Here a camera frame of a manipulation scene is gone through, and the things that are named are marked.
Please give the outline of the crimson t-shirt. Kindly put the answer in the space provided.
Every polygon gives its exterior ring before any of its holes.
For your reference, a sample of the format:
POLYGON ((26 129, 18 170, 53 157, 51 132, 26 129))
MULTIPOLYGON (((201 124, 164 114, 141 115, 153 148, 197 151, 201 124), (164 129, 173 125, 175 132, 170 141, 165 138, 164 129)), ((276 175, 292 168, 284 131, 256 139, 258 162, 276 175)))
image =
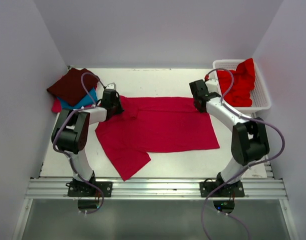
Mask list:
POLYGON ((188 97, 121 96, 123 113, 98 124, 95 134, 126 181, 151 158, 149 153, 213 150, 220 147, 210 116, 188 97))

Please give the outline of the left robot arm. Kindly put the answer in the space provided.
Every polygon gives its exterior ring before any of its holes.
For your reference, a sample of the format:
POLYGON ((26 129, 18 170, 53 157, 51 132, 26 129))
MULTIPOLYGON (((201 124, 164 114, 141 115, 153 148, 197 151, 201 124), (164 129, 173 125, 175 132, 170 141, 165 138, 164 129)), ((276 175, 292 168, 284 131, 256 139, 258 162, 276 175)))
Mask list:
POLYGON ((102 99, 92 106, 60 112, 51 142, 55 152, 67 157, 73 172, 72 180, 66 184, 69 197, 105 197, 105 188, 96 181, 86 156, 88 129, 90 125, 108 121, 123 111, 117 90, 106 88, 102 99))

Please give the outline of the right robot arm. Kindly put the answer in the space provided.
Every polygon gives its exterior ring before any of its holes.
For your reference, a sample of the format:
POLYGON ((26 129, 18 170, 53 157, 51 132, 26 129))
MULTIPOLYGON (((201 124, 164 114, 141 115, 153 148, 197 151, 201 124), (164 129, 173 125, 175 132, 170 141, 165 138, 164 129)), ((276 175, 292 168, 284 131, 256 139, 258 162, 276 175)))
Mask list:
POLYGON ((266 127, 225 104, 221 95, 210 92, 202 79, 189 83, 189 87, 194 107, 214 116, 232 133, 232 158, 215 181, 208 178, 200 182, 201 197, 244 197, 241 176, 250 163, 261 160, 270 151, 266 127))

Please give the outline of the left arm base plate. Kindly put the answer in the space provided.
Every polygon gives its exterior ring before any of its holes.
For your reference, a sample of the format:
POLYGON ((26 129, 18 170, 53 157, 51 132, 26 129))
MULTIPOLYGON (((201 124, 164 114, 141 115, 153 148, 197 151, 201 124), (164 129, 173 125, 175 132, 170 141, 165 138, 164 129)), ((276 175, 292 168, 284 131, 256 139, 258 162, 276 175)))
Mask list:
POLYGON ((65 184, 65 186, 68 187, 67 195, 69 197, 111 197, 113 182, 96 181, 93 185, 100 189, 102 193, 100 193, 98 189, 80 181, 75 183, 71 181, 65 184))

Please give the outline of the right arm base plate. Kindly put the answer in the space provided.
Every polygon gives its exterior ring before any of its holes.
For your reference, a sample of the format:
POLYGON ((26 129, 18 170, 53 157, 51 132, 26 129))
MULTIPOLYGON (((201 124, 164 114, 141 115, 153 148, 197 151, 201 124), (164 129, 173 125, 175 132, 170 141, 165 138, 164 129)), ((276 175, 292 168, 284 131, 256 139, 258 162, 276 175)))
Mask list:
MULTIPOLYGON (((218 182, 207 178, 204 181, 199 182, 200 194, 202 198, 206 198, 211 191, 218 187, 218 182)), ((241 181, 233 184, 227 184, 215 191, 211 197, 212 198, 243 198, 245 196, 244 187, 241 181)))

